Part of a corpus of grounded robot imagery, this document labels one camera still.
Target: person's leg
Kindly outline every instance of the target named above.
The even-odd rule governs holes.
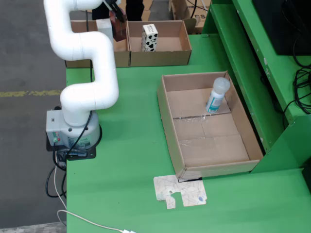
[[[104,3],[102,3],[99,7],[92,10],[92,20],[109,18],[109,9],[106,7]]]
[[[126,0],[126,16],[128,21],[141,21],[144,11],[143,0]]]

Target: cable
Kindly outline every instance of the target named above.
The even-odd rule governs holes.
[[[294,45],[293,45],[293,56],[294,56],[294,60],[295,60],[295,62],[297,63],[297,65],[299,65],[300,67],[302,67],[302,68],[311,68],[311,64],[310,65],[303,65],[303,64],[301,64],[299,61],[298,61],[298,59],[297,59],[297,57],[296,57],[296,53],[295,53],[295,47],[296,47],[296,43],[297,43],[297,41],[300,39],[300,35],[299,35],[299,37],[295,40],[295,42],[294,42]]]
[[[86,31],[88,32],[88,15],[87,15],[87,11],[86,11]]]
[[[62,194],[61,194],[61,196],[64,196],[65,199],[67,199],[66,192],[64,192],[64,184],[65,184],[66,175],[67,175],[67,172],[65,172],[65,174],[63,176],[62,186],[61,186],[62,187]]]
[[[302,96],[302,97],[299,97],[299,89],[300,88],[303,88],[303,87],[306,87],[306,86],[311,86],[311,64],[310,65],[303,65],[301,64],[298,59],[297,59],[297,56],[296,56],[296,53],[295,53],[295,48],[296,48],[296,44],[297,44],[297,41],[300,39],[301,37],[301,31],[299,30],[299,28],[297,28],[293,23],[291,23],[288,18],[286,17],[285,13],[284,13],[284,3],[282,5],[282,13],[283,13],[283,16],[284,18],[286,19],[286,21],[288,22],[288,24],[293,27],[298,33],[299,33],[299,36],[298,38],[295,40],[294,44],[293,44],[293,58],[295,60],[295,62],[297,63],[298,66],[300,66],[301,68],[298,69],[296,71],[296,74],[295,74],[295,77],[294,77],[294,81],[293,81],[293,88],[294,88],[294,100],[292,100],[291,102],[289,102],[287,104],[287,106],[285,107],[284,111],[283,111],[283,116],[282,116],[282,123],[283,123],[283,127],[284,129],[285,128],[285,112],[286,110],[288,109],[288,107],[290,106],[291,103],[295,102],[295,104],[306,114],[311,114],[310,110],[311,110],[311,104],[306,104],[306,103],[303,103],[302,101],[300,101],[301,99],[311,95],[311,92]]]
[[[88,223],[93,224],[93,225],[98,226],[98,227],[105,228],[105,229],[108,229],[108,230],[118,231],[118,232],[123,233],[123,231],[120,230],[120,229],[102,226],[102,225],[100,225],[100,224],[97,224],[97,223],[95,223],[95,222],[92,222],[92,221],[90,221],[90,220],[87,220],[86,218],[81,217],[81,216],[79,216],[79,215],[76,215],[76,214],[74,214],[74,213],[72,213],[72,212],[69,212],[69,211],[67,211],[67,210],[59,210],[59,211],[57,211],[57,217],[58,217],[58,219],[59,219],[60,222],[62,222],[62,220],[61,220],[60,217],[59,217],[59,213],[60,213],[60,212],[64,212],[64,213],[70,214],[70,215],[72,215],[72,216],[75,216],[75,217],[77,217],[77,218],[79,218],[79,219],[81,219],[81,220],[83,220],[83,221],[85,221],[85,222],[88,222]]]
[[[196,10],[197,2],[198,2],[198,0],[195,0],[195,2],[194,2],[194,9],[193,9],[193,12],[192,12],[192,15],[191,15],[190,18],[192,18],[192,17],[194,16],[194,12],[195,12],[195,10]]]
[[[203,7],[200,7],[200,6],[196,6],[197,8],[200,8],[202,10],[205,10],[206,12],[208,12],[207,9],[204,9]]]
[[[58,196],[50,195],[50,194],[49,194],[49,189],[48,189],[49,180],[50,180],[50,177],[51,177],[51,175],[52,175],[52,173],[53,173],[54,170],[55,170],[55,167],[53,166],[53,168],[51,169],[51,171],[50,171],[49,174],[48,174],[47,181],[45,182],[45,193],[46,193],[47,196],[50,197],[50,198],[57,198],[57,197],[58,197]],[[60,196],[66,196],[66,191],[65,191],[63,194],[61,194]]]
[[[56,171],[57,171],[57,166],[55,166],[55,172],[54,172],[54,187],[55,187],[55,191],[56,191],[56,193],[57,193],[59,199],[61,200],[62,204],[64,205],[65,209],[67,209],[67,206],[65,205],[63,199],[60,197],[60,195],[59,195],[59,193],[58,193],[58,191],[57,191],[57,187],[56,187]]]

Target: black cable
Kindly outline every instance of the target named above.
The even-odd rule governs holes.
[[[297,43],[297,41],[300,39],[300,36],[295,40],[295,42],[294,42],[294,45],[293,45],[293,56],[294,56],[294,60],[295,60],[295,62],[297,63],[297,65],[299,65],[300,67],[302,67],[302,68],[311,68],[311,64],[310,65],[303,65],[303,64],[301,64],[299,61],[298,61],[298,59],[297,59],[297,57],[296,57],[296,53],[295,53],[295,47],[296,47],[296,43]]]
[[[88,32],[88,15],[87,15],[87,11],[86,11],[86,31]]]
[[[53,166],[53,168],[51,169],[51,171],[49,172],[48,174],[48,177],[47,177],[47,180],[45,182],[45,193],[47,194],[48,197],[50,198],[57,198],[58,196],[53,196],[53,195],[50,195],[49,194],[49,180],[50,180],[50,177],[52,175],[52,172],[55,170],[55,167]],[[67,191],[63,192],[60,196],[66,196],[66,193]]]
[[[193,12],[192,12],[192,15],[190,18],[192,18],[194,16],[194,12],[195,12],[195,9],[196,9],[196,4],[197,4],[198,0],[195,0],[194,2],[194,9],[193,9]]]
[[[67,175],[67,172],[65,172],[63,176],[63,180],[62,180],[62,195],[64,196],[65,199],[67,199],[66,192],[64,192],[64,184],[65,184],[66,175]]]
[[[202,10],[205,10],[206,12],[208,12],[207,9],[203,8],[203,7],[200,7],[200,6],[196,6],[197,8],[200,8]]]
[[[298,59],[297,59],[297,56],[296,56],[296,53],[295,53],[295,48],[296,48],[296,44],[297,44],[297,41],[300,39],[301,37],[301,31],[299,30],[299,28],[297,28],[293,23],[291,23],[288,18],[286,17],[285,13],[284,13],[284,3],[282,5],[282,13],[283,13],[283,16],[284,18],[286,19],[286,21],[288,22],[288,24],[293,27],[296,31],[299,32],[299,37],[295,40],[294,44],[293,44],[293,58],[295,60],[295,62],[297,63],[298,66],[300,66],[301,68],[298,69],[296,71],[296,74],[295,74],[295,77],[294,77],[294,81],[293,81],[293,88],[294,88],[294,100],[292,100],[291,102],[289,102],[286,106],[286,108],[284,109],[283,111],[283,116],[282,116],[282,123],[283,123],[283,127],[285,129],[285,112],[286,110],[288,109],[288,107],[290,106],[291,103],[295,102],[295,104],[300,107],[300,109],[306,113],[306,114],[311,114],[310,110],[311,110],[311,104],[306,104],[306,103],[303,103],[302,101],[300,101],[301,99],[311,95],[311,92],[302,96],[302,97],[299,97],[299,94],[298,94],[298,91],[299,91],[299,88],[303,88],[303,87],[306,87],[306,86],[311,86],[311,64],[310,65],[303,65],[301,64]],[[307,79],[304,79],[304,80],[301,80],[303,77],[305,76],[308,76]]]
[[[58,167],[59,169],[61,169],[62,171],[66,171],[65,168],[61,167],[61,166],[56,162],[56,158],[55,158],[55,144],[54,144],[54,147],[53,147],[52,159],[53,159],[53,162],[54,162],[55,166],[57,166],[57,167]]]

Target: white cable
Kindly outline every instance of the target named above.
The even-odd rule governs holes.
[[[88,222],[88,223],[93,224],[93,225],[98,226],[98,227],[105,228],[105,229],[108,229],[108,230],[114,230],[114,231],[118,231],[118,232],[123,233],[123,231],[120,230],[120,229],[116,229],[116,228],[111,228],[111,227],[106,227],[106,226],[99,225],[99,224],[97,224],[97,223],[95,223],[95,222],[92,222],[92,221],[90,221],[90,220],[87,220],[86,218],[83,218],[83,217],[81,217],[81,216],[78,216],[78,215],[76,215],[76,214],[74,214],[74,213],[71,213],[71,212],[69,212],[69,211],[67,211],[67,210],[59,210],[59,211],[57,211],[57,217],[58,217],[59,221],[61,221],[60,218],[59,218],[59,213],[60,213],[60,212],[65,212],[65,213],[67,213],[67,214],[70,214],[70,215],[72,215],[72,216],[75,216],[75,217],[77,217],[77,218],[79,218],[79,219],[81,219],[81,220],[83,220],[83,221],[85,221],[85,222]]]
[[[206,13],[206,15],[207,15],[207,8],[206,8],[206,6],[205,6],[205,2],[204,2],[203,0],[201,0],[201,3],[203,4],[203,7],[204,7],[204,9],[205,9],[205,13]]]
[[[65,209],[67,209],[67,206],[65,205],[63,199],[60,197],[60,195],[59,195],[59,193],[58,193],[58,191],[57,191],[57,187],[56,187],[56,178],[55,178],[55,177],[56,177],[56,170],[57,170],[57,166],[55,166],[55,172],[54,172],[54,187],[55,187],[55,191],[56,191],[56,193],[57,193],[59,199],[61,200],[62,204],[64,205]],[[66,226],[66,224],[65,224],[65,223],[60,219],[60,217],[59,217],[59,213],[60,213],[60,212],[65,212],[65,213],[67,213],[67,214],[70,214],[70,215],[72,215],[72,216],[75,216],[75,217],[77,217],[77,218],[79,218],[79,219],[81,219],[81,220],[83,220],[83,221],[85,221],[85,222],[88,222],[88,223],[90,223],[90,224],[93,224],[93,225],[98,226],[98,227],[101,227],[101,228],[105,228],[105,229],[108,229],[108,230],[114,230],[114,231],[118,231],[118,232],[121,232],[121,233],[123,233],[123,232],[124,232],[124,233],[129,232],[129,231],[126,231],[126,230],[122,231],[122,230],[119,230],[119,229],[116,229],[116,228],[111,228],[111,227],[106,227],[106,226],[99,225],[99,224],[97,224],[97,223],[95,223],[95,222],[92,222],[92,221],[90,221],[90,220],[87,220],[86,218],[83,218],[83,217],[81,217],[81,216],[79,216],[79,215],[76,215],[76,214],[74,214],[74,213],[72,213],[72,212],[69,212],[69,211],[67,211],[67,210],[59,210],[59,211],[57,211],[58,220],[59,220],[61,223],[63,223],[65,226]]]
[[[64,205],[65,209],[67,209],[67,206],[65,205],[63,199],[60,197],[58,191],[57,191],[57,187],[56,187],[56,170],[57,170],[57,166],[55,166],[55,172],[54,172],[54,187],[55,187],[55,191],[59,197],[59,199],[61,200],[62,204]]]

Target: bottle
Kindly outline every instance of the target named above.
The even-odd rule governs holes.
[[[209,99],[206,103],[206,111],[209,113],[217,112],[220,104],[225,97],[225,93],[230,88],[230,82],[226,78],[217,78],[214,81],[212,92],[210,93]]]

